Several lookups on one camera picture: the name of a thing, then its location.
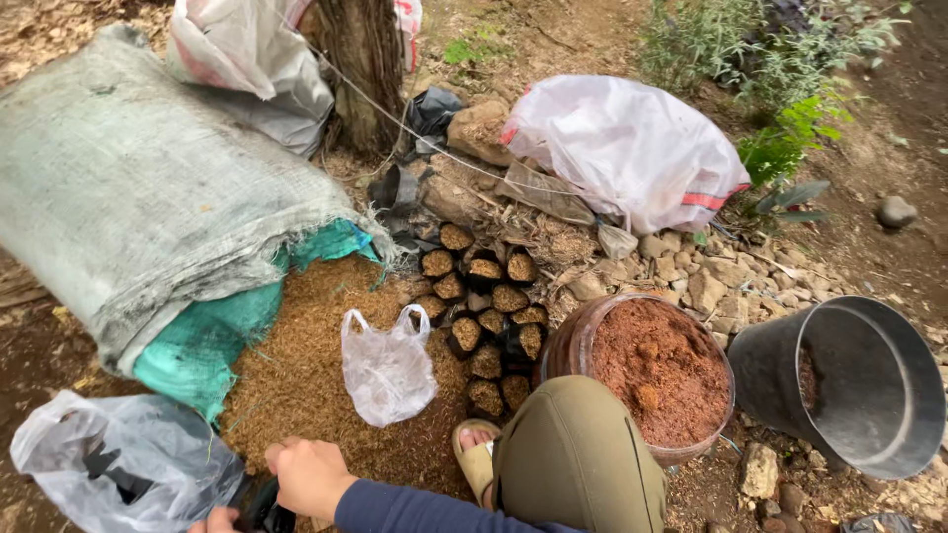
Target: beige sandal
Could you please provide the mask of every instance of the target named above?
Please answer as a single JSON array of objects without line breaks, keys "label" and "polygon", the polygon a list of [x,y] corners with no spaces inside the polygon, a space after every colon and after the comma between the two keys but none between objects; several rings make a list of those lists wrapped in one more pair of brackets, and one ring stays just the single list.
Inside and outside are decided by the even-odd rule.
[{"label": "beige sandal", "polygon": [[454,428],[451,435],[451,446],[454,447],[454,456],[458,458],[461,471],[465,473],[467,483],[471,485],[478,505],[483,507],[483,493],[494,483],[494,441],[479,444],[467,451],[461,450],[461,430],[483,430],[493,434],[501,434],[501,429],[480,418],[468,418]]}]

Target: soil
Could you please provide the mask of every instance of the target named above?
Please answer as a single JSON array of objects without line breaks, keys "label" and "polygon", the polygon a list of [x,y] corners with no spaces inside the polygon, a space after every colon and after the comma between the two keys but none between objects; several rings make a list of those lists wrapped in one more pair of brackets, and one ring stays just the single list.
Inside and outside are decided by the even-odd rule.
[{"label": "soil", "polygon": [[434,293],[443,300],[453,300],[461,298],[465,294],[465,286],[461,283],[461,277],[457,272],[451,272],[441,281],[431,286]]},{"label": "soil", "polygon": [[536,322],[547,325],[550,317],[546,312],[546,307],[542,305],[531,305],[510,315],[510,320],[514,323]]},{"label": "soil", "polygon": [[529,255],[518,253],[507,263],[507,275],[515,282],[533,282],[537,280],[537,266]]},{"label": "soil", "polygon": [[800,347],[800,363],[796,370],[797,379],[800,381],[800,397],[803,398],[803,407],[807,411],[816,407],[817,389],[816,373],[813,371],[813,359],[810,355],[810,349],[806,346]]},{"label": "soil", "polygon": [[511,414],[516,413],[530,395],[530,381],[523,376],[508,376],[501,380],[501,392]]},{"label": "soil", "polygon": [[441,244],[450,250],[463,250],[474,244],[474,235],[456,224],[441,227]]},{"label": "soil", "polygon": [[485,309],[478,315],[477,322],[494,335],[499,335],[503,331],[503,313],[497,309]]},{"label": "soil", "polygon": [[495,280],[499,280],[503,275],[500,265],[486,259],[475,259],[471,261],[470,272],[471,274],[477,274],[478,276],[484,276],[485,278],[492,278]]},{"label": "soil", "polygon": [[484,410],[494,417],[503,414],[503,400],[501,392],[497,390],[497,383],[475,379],[467,387],[467,395],[470,396],[471,403],[477,409]]},{"label": "soil", "polygon": [[481,338],[481,325],[474,319],[458,319],[451,325],[451,334],[458,340],[461,349],[469,352],[477,347]]},{"label": "soil", "polygon": [[666,303],[614,307],[596,329],[592,363],[652,446],[697,444],[728,415],[727,371],[714,340]]},{"label": "soil", "polygon": [[422,275],[440,278],[454,269],[454,257],[446,249],[435,249],[421,258]]},{"label": "soil", "polygon": [[484,379],[501,376],[501,351],[496,346],[485,344],[471,356],[471,374]]},{"label": "soil", "polygon": [[516,287],[497,285],[492,292],[491,302],[501,313],[512,313],[529,305],[530,297]]},{"label": "soil", "polygon": [[528,358],[537,360],[539,349],[543,346],[543,335],[538,325],[528,323],[520,329],[520,346],[523,346]]}]

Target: rice husk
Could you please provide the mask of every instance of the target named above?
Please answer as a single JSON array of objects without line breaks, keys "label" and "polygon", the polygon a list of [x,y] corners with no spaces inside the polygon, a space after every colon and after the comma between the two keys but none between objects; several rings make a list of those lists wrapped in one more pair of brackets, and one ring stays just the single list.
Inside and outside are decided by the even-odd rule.
[{"label": "rice husk", "polygon": [[500,416],[503,413],[503,400],[497,384],[492,381],[477,379],[467,387],[475,407],[485,410],[491,416]]},{"label": "rice husk", "polygon": [[470,360],[471,374],[484,379],[497,379],[501,376],[501,351],[497,346],[485,344],[474,352]]},{"label": "rice husk", "polygon": [[529,305],[530,297],[516,287],[497,285],[491,293],[491,303],[501,313],[512,313]]},{"label": "rice husk", "polygon": [[529,255],[517,253],[507,262],[507,275],[514,281],[534,282],[537,280],[537,266]]},{"label": "rice husk", "polygon": [[435,249],[421,258],[422,275],[441,277],[454,269],[454,256],[446,249]]},{"label": "rice husk", "polygon": [[[295,434],[339,444],[353,475],[473,501],[450,444],[466,418],[468,374],[447,348],[446,329],[428,338],[438,394],[417,416],[375,428],[356,413],[346,392],[339,336],[345,312],[358,308],[373,328],[385,331],[401,310],[399,295],[425,289],[389,276],[369,292],[380,273],[380,266],[352,255],[314,262],[286,277],[276,322],[255,346],[272,360],[246,349],[234,363],[238,379],[219,417],[221,438],[245,457],[250,475],[269,475],[266,447]],[[340,284],[346,289],[336,290]],[[298,531],[308,531],[309,521],[300,522]]]},{"label": "rice husk", "polygon": [[501,380],[501,391],[510,411],[516,413],[530,395],[530,381],[523,376],[505,377]]},{"label": "rice husk", "polygon": [[464,249],[474,244],[474,235],[456,224],[441,227],[441,244],[448,249]]},{"label": "rice husk", "polygon": [[465,286],[461,283],[461,278],[457,272],[451,272],[441,281],[431,286],[431,290],[443,300],[460,298],[465,293]]},{"label": "rice husk", "polygon": [[520,329],[520,345],[528,358],[537,360],[539,350],[543,346],[543,336],[538,325],[528,323]]},{"label": "rice husk", "polygon": [[451,333],[458,340],[461,349],[469,352],[477,346],[477,341],[481,338],[481,325],[474,319],[458,319],[451,325]]},{"label": "rice husk", "polygon": [[496,280],[499,280],[503,275],[500,265],[486,259],[475,259],[471,261],[470,273]]},{"label": "rice husk", "polygon": [[549,323],[550,317],[545,308],[539,305],[531,305],[510,315],[510,320],[514,323],[537,322],[546,325]]},{"label": "rice husk", "polygon": [[497,309],[487,309],[478,315],[477,322],[494,335],[499,335],[503,331],[503,313]]}]

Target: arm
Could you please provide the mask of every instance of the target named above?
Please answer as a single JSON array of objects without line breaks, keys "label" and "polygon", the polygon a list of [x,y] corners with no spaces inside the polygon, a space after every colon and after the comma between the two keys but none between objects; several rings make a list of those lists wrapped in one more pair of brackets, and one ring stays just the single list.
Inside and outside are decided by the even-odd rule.
[{"label": "arm", "polygon": [[349,533],[572,533],[547,524],[533,527],[502,512],[409,487],[366,479],[354,482],[336,507],[336,526]]}]

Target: green leaf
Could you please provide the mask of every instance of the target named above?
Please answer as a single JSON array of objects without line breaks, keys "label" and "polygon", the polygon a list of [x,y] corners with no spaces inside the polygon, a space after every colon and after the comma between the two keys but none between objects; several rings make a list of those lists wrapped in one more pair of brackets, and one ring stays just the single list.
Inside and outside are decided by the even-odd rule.
[{"label": "green leaf", "polygon": [[810,222],[812,220],[826,220],[830,214],[825,211],[784,211],[776,214],[784,222]]}]

